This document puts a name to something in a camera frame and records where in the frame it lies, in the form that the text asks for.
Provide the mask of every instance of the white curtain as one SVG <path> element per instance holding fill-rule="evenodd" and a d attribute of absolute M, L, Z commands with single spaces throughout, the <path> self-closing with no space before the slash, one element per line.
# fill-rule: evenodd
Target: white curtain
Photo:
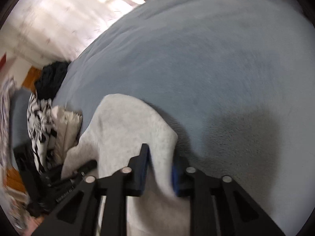
<path fill-rule="evenodd" d="M 20 0 L 0 41 L 36 67 L 74 60 L 101 33 L 144 0 Z"/>

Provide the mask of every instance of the blue blanket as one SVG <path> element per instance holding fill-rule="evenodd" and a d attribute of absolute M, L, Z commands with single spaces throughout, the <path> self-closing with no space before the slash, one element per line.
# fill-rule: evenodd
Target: blue blanket
<path fill-rule="evenodd" d="M 70 64 L 53 105 L 81 110 L 82 133 L 105 95 L 142 99 L 193 166 L 295 235 L 315 206 L 314 47 L 280 0 L 149 0 Z"/>

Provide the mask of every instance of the silver screw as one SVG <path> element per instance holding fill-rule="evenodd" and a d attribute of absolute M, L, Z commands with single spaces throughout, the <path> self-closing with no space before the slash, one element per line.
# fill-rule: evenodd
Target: silver screw
<path fill-rule="evenodd" d="M 230 176 L 224 176 L 222 178 L 222 181 L 225 183 L 231 183 L 232 182 L 232 178 Z"/>
<path fill-rule="evenodd" d="M 188 168 L 186 168 L 186 172 L 192 174 L 192 173 L 195 173 L 195 172 L 196 172 L 196 169 L 193 168 L 193 167 L 188 167 Z"/>
<path fill-rule="evenodd" d="M 88 176 L 86 179 L 85 179 L 85 181 L 87 182 L 87 183 L 93 183 L 94 181 L 95 181 L 95 177 L 94 176 Z"/>
<path fill-rule="evenodd" d="M 130 167 L 124 167 L 121 169 L 122 173 L 128 174 L 132 171 L 132 169 Z"/>

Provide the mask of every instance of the black and white patterned cloth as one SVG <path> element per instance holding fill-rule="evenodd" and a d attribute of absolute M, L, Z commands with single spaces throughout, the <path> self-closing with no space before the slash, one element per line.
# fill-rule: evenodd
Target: black and white patterned cloth
<path fill-rule="evenodd" d="M 50 167 L 49 161 L 55 146 L 57 132 L 51 117 L 51 99 L 37 100 L 31 94 L 27 109 L 27 129 L 32 140 L 34 162 L 39 172 Z"/>

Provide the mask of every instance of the black garment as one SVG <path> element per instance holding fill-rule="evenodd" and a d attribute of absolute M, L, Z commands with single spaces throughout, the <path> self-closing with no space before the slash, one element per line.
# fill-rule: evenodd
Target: black garment
<path fill-rule="evenodd" d="M 70 62 L 54 62 L 45 66 L 42 70 L 40 78 L 35 81 L 37 91 L 37 99 L 54 99 L 60 86 L 67 74 Z"/>

